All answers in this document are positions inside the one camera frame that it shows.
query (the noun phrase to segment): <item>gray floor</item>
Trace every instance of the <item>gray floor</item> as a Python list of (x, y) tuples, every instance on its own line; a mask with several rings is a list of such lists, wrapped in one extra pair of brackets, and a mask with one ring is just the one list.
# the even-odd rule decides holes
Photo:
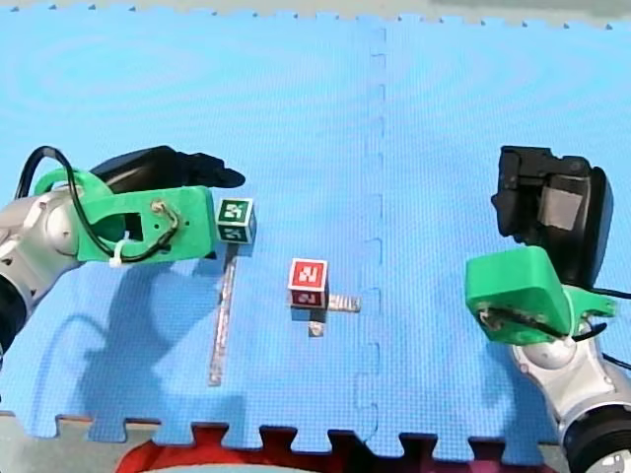
[[(25, 7), (33, 3), (0, 0), (0, 5), (9, 6)], [(56, 2), (60, 7), (71, 3)], [(94, 3), (101, 7), (113, 2)], [(392, 19), (401, 13), (418, 13), (430, 21), (443, 15), (459, 15), (470, 22), (478, 22), (482, 17), (499, 17), (510, 24), (538, 18), (559, 26), (567, 21), (582, 21), (599, 27), (609, 21), (631, 21), (631, 0), (305, 0), (300, 5), (295, 0), (138, 0), (135, 4), (138, 9), (152, 5), (172, 6), (178, 10), (205, 6), (219, 13), (254, 9), (261, 15), (276, 10), (293, 10), (302, 16), (334, 11), (342, 18), (374, 14)], [(0, 417), (0, 472), (110, 473), (125, 451), (151, 435), (147, 428), (134, 427), (129, 429), (127, 444), (100, 444), (84, 441), (86, 429), (83, 424), (62, 423), (58, 439), (29, 439), (15, 419)], [(543, 452), (550, 466), (566, 470), (558, 449), (548, 447)]]

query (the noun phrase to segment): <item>cube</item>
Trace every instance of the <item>cube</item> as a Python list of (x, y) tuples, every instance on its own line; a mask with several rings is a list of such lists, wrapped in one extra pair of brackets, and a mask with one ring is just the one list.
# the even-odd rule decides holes
[(328, 263), (319, 259), (294, 258), (289, 272), (290, 304), (298, 308), (328, 305)]
[(252, 199), (222, 199), (217, 214), (219, 240), (226, 243), (252, 244), (256, 235), (256, 217)]

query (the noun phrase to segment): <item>red cube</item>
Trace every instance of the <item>red cube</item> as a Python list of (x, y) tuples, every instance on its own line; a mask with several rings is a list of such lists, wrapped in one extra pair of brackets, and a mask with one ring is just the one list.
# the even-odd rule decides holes
[(291, 305), (326, 308), (328, 304), (328, 263), (318, 259), (294, 258), (289, 272)]

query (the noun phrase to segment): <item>green cube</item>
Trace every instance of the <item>green cube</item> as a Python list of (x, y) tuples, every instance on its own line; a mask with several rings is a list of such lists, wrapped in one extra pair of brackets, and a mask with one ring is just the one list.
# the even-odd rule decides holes
[(256, 217), (252, 199), (222, 199), (217, 214), (219, 239), (226, 243), (252, 244)]

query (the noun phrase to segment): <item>screw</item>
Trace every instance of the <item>screw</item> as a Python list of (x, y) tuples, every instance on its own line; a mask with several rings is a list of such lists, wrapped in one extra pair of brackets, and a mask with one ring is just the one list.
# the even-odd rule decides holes
[(151, 203), (152, 212), (162, 212), (165, 210), (165, 203), (162, 200), (154, 200)]

